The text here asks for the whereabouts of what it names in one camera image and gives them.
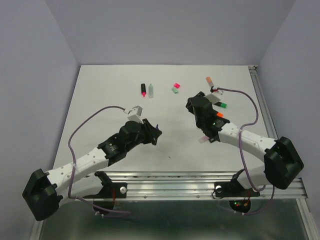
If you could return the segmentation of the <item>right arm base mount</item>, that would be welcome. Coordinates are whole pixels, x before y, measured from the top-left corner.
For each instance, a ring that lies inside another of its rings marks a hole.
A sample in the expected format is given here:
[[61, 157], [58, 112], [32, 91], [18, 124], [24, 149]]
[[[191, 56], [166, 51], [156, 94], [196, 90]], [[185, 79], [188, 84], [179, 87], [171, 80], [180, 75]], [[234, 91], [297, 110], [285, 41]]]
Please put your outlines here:
[[251, 198], [259, 197], [261, 194], [254, 191], [252, 187], [245, 189], [237, 182], [240, 174], [244, 172], [244, 169], [239, 170], [232, 176], [230, 181], [215, 182], [211, 196], [215, 200], [223, 198], [237, 198], [236, 200], [229, 200], [231, 209], [236, 213], [247, 215], [252, 205]]

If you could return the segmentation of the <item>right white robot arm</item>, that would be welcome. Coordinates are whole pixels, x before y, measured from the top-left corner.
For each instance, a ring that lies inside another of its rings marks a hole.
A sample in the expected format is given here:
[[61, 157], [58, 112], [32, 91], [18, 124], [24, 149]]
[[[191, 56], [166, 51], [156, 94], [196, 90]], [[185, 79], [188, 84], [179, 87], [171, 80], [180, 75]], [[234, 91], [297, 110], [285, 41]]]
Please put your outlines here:
[[199, 92], [188, 98], [186, 103], [186, 109], [194, 115], [195, 124], [206, 140], [237, 147], [240, 153], [247, 152], [263, 163], [263, 166], [253, 169], [243, 166], [221, 187], [235, 195], [265, 185], [287, 189], [304, 168], [292, 141], [283, 136], [279, 139], [263, 137], [236, 126], [213, 109], [215, 101], [219, 101], [216, 95]]

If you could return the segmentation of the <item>pastel green highlighter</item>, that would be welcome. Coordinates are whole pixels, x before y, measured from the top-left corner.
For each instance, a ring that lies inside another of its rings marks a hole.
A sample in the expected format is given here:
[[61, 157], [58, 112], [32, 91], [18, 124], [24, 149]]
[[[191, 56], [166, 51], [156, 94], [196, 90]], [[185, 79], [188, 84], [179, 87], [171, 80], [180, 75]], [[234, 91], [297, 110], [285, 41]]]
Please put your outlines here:
[[150, 85], [148, 86], [148, 97], [149, 97], [150, 99], [152, 99], [152, 98], [154, 97], [154, 88], [153, 88], [153, 85], [152, 85], [152, 84], [150, 84]]

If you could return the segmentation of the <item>pastel green pen cap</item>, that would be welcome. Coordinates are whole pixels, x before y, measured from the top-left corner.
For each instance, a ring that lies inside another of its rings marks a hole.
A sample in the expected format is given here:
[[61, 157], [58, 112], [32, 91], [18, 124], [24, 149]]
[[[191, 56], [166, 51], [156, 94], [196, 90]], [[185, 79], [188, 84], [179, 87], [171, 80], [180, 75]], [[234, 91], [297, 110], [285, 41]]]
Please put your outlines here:
[[175, 87], [173, 87], [171, 90], [172, 90], [172, 92], [175, 93], [175, 94], [177, 94], [177, 93], [179, 92], [178, 89], [175, 88]]

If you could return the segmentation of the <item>black highlighter pink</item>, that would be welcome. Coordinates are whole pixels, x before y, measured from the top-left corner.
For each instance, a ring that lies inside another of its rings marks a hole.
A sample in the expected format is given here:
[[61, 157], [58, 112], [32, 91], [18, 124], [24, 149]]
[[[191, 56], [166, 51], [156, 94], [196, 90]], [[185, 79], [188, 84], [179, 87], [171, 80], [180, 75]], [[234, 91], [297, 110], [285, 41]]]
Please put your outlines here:
[[141, 90], [141, 95], [145, 97], [147, 95], [147, 90], [146, 90], [146, 85], [144, 83], [140, 85], [140, 90]]

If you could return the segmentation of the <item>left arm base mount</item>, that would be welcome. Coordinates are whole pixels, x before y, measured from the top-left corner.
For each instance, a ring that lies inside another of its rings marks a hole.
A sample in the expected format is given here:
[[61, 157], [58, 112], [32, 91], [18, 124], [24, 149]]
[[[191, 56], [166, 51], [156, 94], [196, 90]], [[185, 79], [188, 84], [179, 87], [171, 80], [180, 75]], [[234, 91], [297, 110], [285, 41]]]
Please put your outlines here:
[[94, 174], [101, 181], [101, 190], [92, 196], [93, 203], [100, 208], [113, 210], [117, 199], [127, 197], [128, 184], [126, 182], [114, 182], [103, 171]]

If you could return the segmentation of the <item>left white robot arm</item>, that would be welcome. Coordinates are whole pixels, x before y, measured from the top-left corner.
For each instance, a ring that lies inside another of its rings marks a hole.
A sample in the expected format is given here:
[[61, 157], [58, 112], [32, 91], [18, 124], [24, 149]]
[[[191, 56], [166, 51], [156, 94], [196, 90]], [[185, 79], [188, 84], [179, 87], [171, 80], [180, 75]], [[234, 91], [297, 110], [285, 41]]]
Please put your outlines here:
[[108, 176], [101, 170], [124, 159], [129, 151], [140, 144], [156, 145], [162, 131], [145, 118], [141, 122], [129, 120], [117, 133], [98, 144], [93, 150], [76, 158], [71, 150], [72, 161], [47, 172], [35, 170], [22, 192], [22, 197], [36, 221], [51, 217], [66, 200], [83, 201], [85, 194], [76, 191], [73, 184], [93, 174], [100, 178], [94, 191], [100, 197], [111, 193]]

